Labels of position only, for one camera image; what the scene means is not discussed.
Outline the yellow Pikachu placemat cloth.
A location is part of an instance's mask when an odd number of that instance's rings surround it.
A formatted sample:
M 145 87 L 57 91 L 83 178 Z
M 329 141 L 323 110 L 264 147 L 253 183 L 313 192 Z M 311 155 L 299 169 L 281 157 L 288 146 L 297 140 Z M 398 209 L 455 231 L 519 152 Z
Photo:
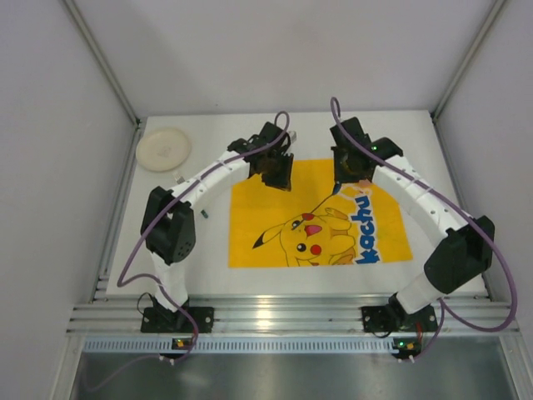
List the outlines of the yellow Pikachu placemat cloth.
M 377 185 L 334 186 L 330 159 L 293 164 L 291 191 L 252 177 L 232 188 L 229 231 L 231 268 L 373 265 L 412 259 L 398 203 Z M 295 230 L 291 225 L 304 215 Z

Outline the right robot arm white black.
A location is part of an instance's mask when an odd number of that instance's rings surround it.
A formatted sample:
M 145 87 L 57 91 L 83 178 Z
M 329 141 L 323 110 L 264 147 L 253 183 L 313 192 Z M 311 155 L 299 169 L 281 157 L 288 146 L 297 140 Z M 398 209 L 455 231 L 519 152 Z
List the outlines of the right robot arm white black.
M 419 312 L 491 266 L 488 241 L 495 235 L 495 225 L 488 217 L 477 218 L 471 226 L 460 209 L 431 192 L 390 138 L 372 141 L 357 117 L 334 125 L 330 132 L 336 180 L 367 180 L 383 189 L 414 219 L 434 248 L 423 271 L 390 297 L 390 307 L 398 316 Z

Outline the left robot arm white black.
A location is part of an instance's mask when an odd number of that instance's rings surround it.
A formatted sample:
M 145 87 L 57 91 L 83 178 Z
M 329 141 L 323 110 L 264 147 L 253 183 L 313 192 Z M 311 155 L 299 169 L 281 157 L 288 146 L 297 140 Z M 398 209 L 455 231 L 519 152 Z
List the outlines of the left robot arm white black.
M 229 144 L 194 177 L 150 192 L 141 234 L 157 277 L 155 299 L 163 308 L 174 313 L 188 300 L 187 258 L 197 241 L 197 216 L 209 203 L 255 175 L 269 188 L 291 190 L 293 138 L 286 127 L 265 122 L 258 134 Z

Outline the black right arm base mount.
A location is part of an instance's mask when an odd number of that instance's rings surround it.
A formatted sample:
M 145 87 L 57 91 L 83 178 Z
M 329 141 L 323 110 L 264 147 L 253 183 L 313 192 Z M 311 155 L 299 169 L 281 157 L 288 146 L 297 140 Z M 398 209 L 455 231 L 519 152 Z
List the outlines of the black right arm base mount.
M 384 305 L 361 307 L 363 331 L 378 337 L 391 333 L 433 333 L 437 329 L 435 309 L 426 304 L 421 310 L 408 313 L 393 294 Z

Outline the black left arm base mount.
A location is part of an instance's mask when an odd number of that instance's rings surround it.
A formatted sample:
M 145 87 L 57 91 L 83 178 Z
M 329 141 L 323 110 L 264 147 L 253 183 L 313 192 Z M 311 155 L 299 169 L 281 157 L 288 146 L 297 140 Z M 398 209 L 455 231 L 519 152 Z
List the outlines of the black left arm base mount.
M 197 324 L 198 333 L 212 332 L 214 307 L 187 307 L 185 311 Z M 140 330 L 142 333 L 194 333 L 192 322 L 181 312 L 159 307 L 144 309 Z

